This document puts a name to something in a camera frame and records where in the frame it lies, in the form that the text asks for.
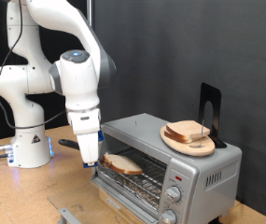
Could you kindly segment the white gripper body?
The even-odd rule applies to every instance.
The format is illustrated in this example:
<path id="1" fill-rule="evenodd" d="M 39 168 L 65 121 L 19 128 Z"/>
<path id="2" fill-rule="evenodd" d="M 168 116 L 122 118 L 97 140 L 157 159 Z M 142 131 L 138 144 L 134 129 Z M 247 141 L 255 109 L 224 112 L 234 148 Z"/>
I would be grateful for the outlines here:
<path id="1" fill-rule="evenodd" d="M 98 132 L 77 136 L 81 158 L 84 163 L 94 164 L 98 161 Z"/>

